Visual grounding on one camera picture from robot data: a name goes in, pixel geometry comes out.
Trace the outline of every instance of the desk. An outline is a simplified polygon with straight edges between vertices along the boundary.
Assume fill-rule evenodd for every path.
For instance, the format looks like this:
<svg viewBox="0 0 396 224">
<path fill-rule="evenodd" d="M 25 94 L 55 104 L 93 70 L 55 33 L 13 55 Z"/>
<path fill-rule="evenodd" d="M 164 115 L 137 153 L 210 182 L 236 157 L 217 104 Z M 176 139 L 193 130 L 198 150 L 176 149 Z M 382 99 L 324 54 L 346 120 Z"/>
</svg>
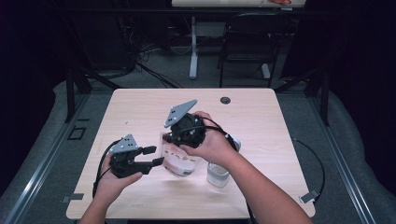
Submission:
<svg viewBox="0 0 396 224">
<path fill-rule="evenodd" d="M 220 98 L 231 102 L 224 105 Z M 300 203 L 308 192 L 288 129 L 274 91 L 270 89 L 134 89 L 116 90 L 93 142 L 67 216 L 80 219 L 92 201 L 92 183 L 105 149 L 132 133 L 141 147 L 158 146 L 160 132 L 171 106 L 197 99 L 191 110 L 210 113 L 213 120 L 242 142 L 240 153 L 285 190 L 312 217 L 312 203 Z M 161 152 L 141 155 L 140 161 L 158 158 Z M 248 218 L 245 198 L 231 178 L 218 189 L 206 181 L 207 162 L 200 160 L 194 173 L 175 177 L 162 166 L 126 188 L 109 207 L 107 218 L 206 219 Z"/>
<path fill-rule="evenodd" d="M 172 7 L 279 7 L 290 10 L 293 7 L 304 7 L 305 0 L 291 0 L 291 4 L 281 6 L 280 4 L 272 3 L 269 0 L 172 0 Z M 195 17 L 191 20 L 191 65 L 190 65 L 190 79 L 197 78 L 198 53 L 196 45 L 196 27 Z M 221 35 L 224 25 L 219 30 Z M 269 77 L 268 65 L 264 64 L 262 67 L 264 78 Z"/>
<path fill-rule="evenodd" d="M 172 0 L 173 7 L 304 7 L 305 0 L 281 6 L 269 0 Z"/>
</svg>

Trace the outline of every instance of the white table leg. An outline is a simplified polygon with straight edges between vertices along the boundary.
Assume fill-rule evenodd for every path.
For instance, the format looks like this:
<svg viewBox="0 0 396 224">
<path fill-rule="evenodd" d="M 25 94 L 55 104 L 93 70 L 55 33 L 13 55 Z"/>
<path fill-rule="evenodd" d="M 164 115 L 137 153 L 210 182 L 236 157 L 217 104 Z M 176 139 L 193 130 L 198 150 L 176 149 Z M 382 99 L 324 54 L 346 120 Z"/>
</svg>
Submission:
<svg viewBox="0 0 396 224">
<path fill-rule="evenodd" d="M 190 79 L 197 78 L 198 67 L 198 53 L 197 53 L 197 34 L 195 30 L 195 17 L 191 19 L 191 64 L 190 64 Z"/>
</svg>

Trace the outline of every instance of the wrist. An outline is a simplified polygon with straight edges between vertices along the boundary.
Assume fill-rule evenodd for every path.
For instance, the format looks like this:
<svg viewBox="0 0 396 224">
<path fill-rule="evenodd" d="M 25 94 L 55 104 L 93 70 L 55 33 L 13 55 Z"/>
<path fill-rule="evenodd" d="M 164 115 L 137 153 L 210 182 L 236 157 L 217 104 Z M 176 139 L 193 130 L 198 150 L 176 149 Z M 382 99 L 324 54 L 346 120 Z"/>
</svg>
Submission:
<svg viewBox="0 0 396 224">
<path fill-rule="evenodd" d="M 93 198 L 92 206 L 96 209 L 100 209 L 101 211 L 107 211 L 108 207 L 111 203 L 108 203 L 106 200 L 101 199 L 100 197 Z"/>
</svg>

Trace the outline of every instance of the small round object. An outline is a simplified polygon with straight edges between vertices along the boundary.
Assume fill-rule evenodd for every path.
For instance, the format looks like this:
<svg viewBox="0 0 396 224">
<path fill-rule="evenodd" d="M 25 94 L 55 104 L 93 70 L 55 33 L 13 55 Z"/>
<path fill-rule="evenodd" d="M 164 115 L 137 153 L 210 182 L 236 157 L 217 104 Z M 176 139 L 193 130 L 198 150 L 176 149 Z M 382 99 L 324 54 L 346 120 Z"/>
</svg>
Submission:
<svg viewBox="0 0 396 224">
<path fill-rule="evenodd" d="M 222 104 L 227 105 L 227 104 L 229 104 L 231 102 L 231 99 L 230 99 L 230 97 L 223 96 L 223 97 L 220 98 L 220 101 L 221 101 Z"/>
</svg>

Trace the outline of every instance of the person's right hand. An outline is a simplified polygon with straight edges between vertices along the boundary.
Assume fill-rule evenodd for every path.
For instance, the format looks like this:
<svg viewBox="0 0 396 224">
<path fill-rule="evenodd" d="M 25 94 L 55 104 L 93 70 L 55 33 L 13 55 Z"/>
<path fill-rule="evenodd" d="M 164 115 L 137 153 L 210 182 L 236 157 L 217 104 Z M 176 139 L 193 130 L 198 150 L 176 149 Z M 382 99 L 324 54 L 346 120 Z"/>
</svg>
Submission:
<svg viewBox="0 0 396 224">
<path fill-rule="evenodd" d="M 204 119 L 204 124 L 206 126 L 213 126 L 218 128 L 216 124 L 208 120 L 212 118 L 206 112 L 197 111 L 193 113 L 193 115 L 200 118 L 206 118 Z M 198 156 L 208 162 L 215 163 L 223 167 L 230 162 L 232 156 L 235 153 L 237 154 L 237 152 L 233 150 L 225 136 L 222 133 L 212 129 L 206 129 L 204 142 L 197 148 L 188 147 L 185 145 L 181 145 L 180 148 L 185 150 L 190 156 Z"/>
</svg>

